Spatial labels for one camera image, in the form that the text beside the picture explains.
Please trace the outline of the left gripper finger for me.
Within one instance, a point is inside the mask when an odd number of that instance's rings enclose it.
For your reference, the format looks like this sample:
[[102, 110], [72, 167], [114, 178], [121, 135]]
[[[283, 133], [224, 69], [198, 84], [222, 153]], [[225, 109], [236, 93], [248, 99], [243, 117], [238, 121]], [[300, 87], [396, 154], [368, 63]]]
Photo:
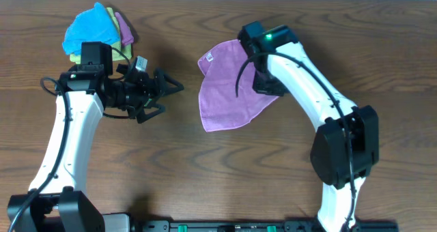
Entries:
[[183, 84], [170, 77], [164, 70], [160, 68], [155, 69], [154, 80], [160, 96], [169, 96], [184, 90]]
[[153, 104], [146, 107], [142, 107], [138, 110], [136, 120], [138, 124], [142, 124], [147, 120], [165, 112], [165, 107], [161, 104]]

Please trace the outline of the purple microfiber cloth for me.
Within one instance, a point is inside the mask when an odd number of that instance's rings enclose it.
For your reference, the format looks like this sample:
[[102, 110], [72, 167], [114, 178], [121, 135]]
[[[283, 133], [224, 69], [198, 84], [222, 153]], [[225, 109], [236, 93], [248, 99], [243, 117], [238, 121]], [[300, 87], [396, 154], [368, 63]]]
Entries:
[[206, 132], [233, 130], [249, 124], [277, 97], [256, 93], [253, 88], [255, 67], [249, 64], [235, 84], [241, 65], [246, 61], [239, 41], [217, 44], [197, 62], [204, 75], [199, 92], [199, 111]]

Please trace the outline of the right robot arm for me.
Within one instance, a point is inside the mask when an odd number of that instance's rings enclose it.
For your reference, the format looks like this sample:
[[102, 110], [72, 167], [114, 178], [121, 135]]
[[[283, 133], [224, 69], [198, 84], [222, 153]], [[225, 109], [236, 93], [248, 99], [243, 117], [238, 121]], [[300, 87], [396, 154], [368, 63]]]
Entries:
[[317, 214], [324, 231], [353, 231], [359, 190], [379, 161], [379, 119], [371, 106], [358, 107], [316, 68], [286, 25], [270, 30], [258, 21], [242, 27], [238, 41], [255, 67], [253, 90], [267, 96], [290, 93], [315, 128], [310, 161], [322, 180]]

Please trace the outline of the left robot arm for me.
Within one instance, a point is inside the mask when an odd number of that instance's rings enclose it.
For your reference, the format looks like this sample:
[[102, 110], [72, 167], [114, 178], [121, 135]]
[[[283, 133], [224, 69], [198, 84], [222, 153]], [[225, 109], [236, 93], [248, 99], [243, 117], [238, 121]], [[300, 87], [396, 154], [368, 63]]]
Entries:
[[10, 198], [10, 231], [135, 230], [128, 214], [101, 214], [86, 195], [95, 131], [106, 108], [142, 124], [165, 111], [157, 103], [161, 97], [184, 87], [159, 68], [148, 75], [142, 57], [119, 65], [121, 77], [112, 78], [113, 52], [103, 42], [84, 42], [80, 63], [53, 81], [57, 111], [51, 138], [28, 193]]

